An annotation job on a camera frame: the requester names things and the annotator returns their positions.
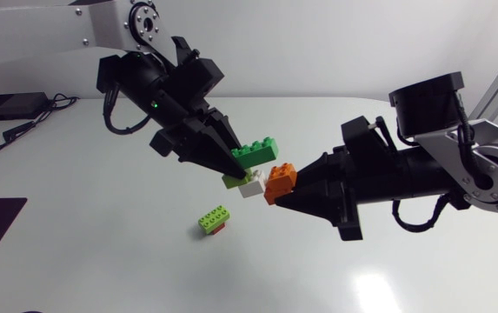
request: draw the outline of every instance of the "red lego brick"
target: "red lego brick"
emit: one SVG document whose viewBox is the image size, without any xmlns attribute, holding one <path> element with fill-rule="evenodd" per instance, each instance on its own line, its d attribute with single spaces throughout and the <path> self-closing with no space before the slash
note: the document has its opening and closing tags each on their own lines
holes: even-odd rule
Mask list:
<svg viewBox="0 0 498 313">
<path fill-rule="evenodd" d="M 224 228 L 225 228 L 225 223 L 223 223 L 223 224 L 221 224 L 220 226 L 218 226 L 215 230 L 212 230 L 212 231 L 210 232 L 210 234 L 215 235 L 215 234 L 217 234 L 217 233 L 218 233 L 218 231 L 223 230 Z"/>
<path fill-rule="evenodd" d="M 284 163 L 281 167 L 274 166 L 269 173 L 266 188 L 271 190 L 291 190 L 295 187 L 297 172 L 291 163 Z"/>
</svg>

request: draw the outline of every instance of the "green lego brick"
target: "green lego brick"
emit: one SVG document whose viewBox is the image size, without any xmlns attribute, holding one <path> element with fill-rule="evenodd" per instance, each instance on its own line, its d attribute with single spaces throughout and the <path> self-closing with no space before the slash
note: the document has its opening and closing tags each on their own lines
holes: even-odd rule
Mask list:
<svg viewBox="0 0 498 313">
<path fill-rule="evenodd" d="M 261 143 L 256 141 L 250 147 L 244 145 L 241 149 L 233 149 L 231 154 L 244 169 L 247 169 L 276 160 L 278 151 L 276 140 L 266 137 Z"/>
<path fill-rule="evenodd" d="M 227 220 L 229 220 L 229 211 L 220 205 L 207 215 L 201 217 L 201 219 L 198 220 L 198 224 L 206 232 L 206 235 L 208 235 L 212 230 L 215 230 Z"/>
<path fill-rule="evenodd" d="M 252 170 L 246 169 L 245 172 L 247 172 L 247 176 L 243 179 L 237 179 L 235 177 L 227 176 L 227 175 L 222 176 L 222 180 L 223 180 L 223 183 L 225 183 L 225 187 L 227 187 L 227 189 L 231 189 L 231 188 L 239 187 L 241 185 L 244 185 L 244 184 L 250 182 L 250 178 L 252 177 Z"/>
</svg>

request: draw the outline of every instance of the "white lego brick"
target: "white lego brick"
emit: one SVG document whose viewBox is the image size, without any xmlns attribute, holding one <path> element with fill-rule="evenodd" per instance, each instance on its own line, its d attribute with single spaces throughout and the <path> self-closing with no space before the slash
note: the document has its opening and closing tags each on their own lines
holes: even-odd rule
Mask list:
<svg viewBox="0 0 498 313">
<path fill-rule="evenodd" d="M 256 196 L 264 193 L 266 190 L 266 174 L 261 170 L 255 170 L 250 177 L 250 181 L 239 186 L 243 198 Z"/>
</svg>

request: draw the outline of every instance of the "white tabletop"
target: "white tabletop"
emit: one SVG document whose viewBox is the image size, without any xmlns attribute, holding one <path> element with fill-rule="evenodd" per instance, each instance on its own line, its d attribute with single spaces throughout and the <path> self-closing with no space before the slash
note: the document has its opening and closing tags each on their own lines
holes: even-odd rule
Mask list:
<svg viewBox="0 0 498 313">
<path fill-rule="evenodd" d="M 341 144 L 340 124 L 388 103 L 348 98 L 217 98 L 242 143 L 275 137 L 300 169 Z M 143 115 L 127 100 L 118 127 Z M 19 122 L 0 122 L 1 132 Z M 431 231 L 399 228 L 390 203 L 360 207 L 364 240 L 320 218 L 242 199 L 221 175 L 149 147 L 151 123 L 119 137 L 101 100 L 57 112 L 0 152 L 0 197 L 29 202 L 0 242 L 0 312 L 496 312 L 498 215 L 446 208 Z M 215 236 L 197 219 L 231 218 Z M 434 198 L 402 203 L 426 221 Z"/>
</svg>

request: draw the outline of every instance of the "robotic arm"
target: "robotic arm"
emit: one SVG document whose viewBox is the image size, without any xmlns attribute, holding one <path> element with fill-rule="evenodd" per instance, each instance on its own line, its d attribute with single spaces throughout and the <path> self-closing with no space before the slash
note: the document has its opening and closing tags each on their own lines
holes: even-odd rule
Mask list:
<svg viewBox="0 0 498 313">
<path fill-rule="evenodd" d="M 463 87 L 461 73 L 452 73 L 392 92 L 398 137 L 412 148 L 398 151 L 381 117 L 372 124 L 359 117 L 342 125 L 345 145 L 299 171 L 293 192 L 276 204 L 329 220 L 343 240 L 362 239 L 359 203 L 394 201 L 395 220 L 412 232 L 432 228 L 448 203 L 498 213 L 498 126 L 468 122 Z M 425 224 L 399 217 L 402 199 L 440 194 Z"/>
<path fill-rule="evenodd" d="M 108 129 L 127 135 L 153 119 L 163 128 L 150 146 L 162 156 L 174 151 L 180 162 L 237 178 L 246 175 L 230 152 L 241 145 L 228 117 L 204 100 L 223 73 L 212 60 L 199 58 L 183 38 L 167 34 L 152 0 L 2 8 L 1 21 L 0 62 L 95 46 L 129 51 L 124 57 L 100 61 L 96 86 L 106 94 L 103 115 Z M 130 129 L 118 130 L 111 124 L 119 91 L 147 114 Z"/>
<path fill-rule="evenodd" d="M 0 62 L 94 46 L 128 51 L 100 61 L 96 86 L 105 93 L 108 129 L 127 135 L 153 119 L 163 128 L 150 146 L 162 156 L 173 151 L 180 162 L 245 176 L 230 153 L 240 144 L 228 118 L 204 100 L 222 72 L 183 38 L 167 35 L 151 0 L 0 9 L 2 20 Z M 467 120 L 457 94 L 463 86 L 461 73 L 453 73 L 392 92 L 398 137 L 412 147 L 397 150 L 381 117 L 374 123 L 356 118 L 342 125 L 345 145 L 299 171 L 293 191 L 276 204 L 329 220 L 343 240 L 362 239 L 359 203 L 394 201 L 396 221 L 414 232 L 432 227 L 448 203 L 458 210 L 474 205 L 498 212 L 498 126 Z M 125 130 L 110 118 L 120 91 L 147 114 Z M 432 195 L 443 196 L 430 221 L 401 220 L 402 199 Z"/>
</svg>

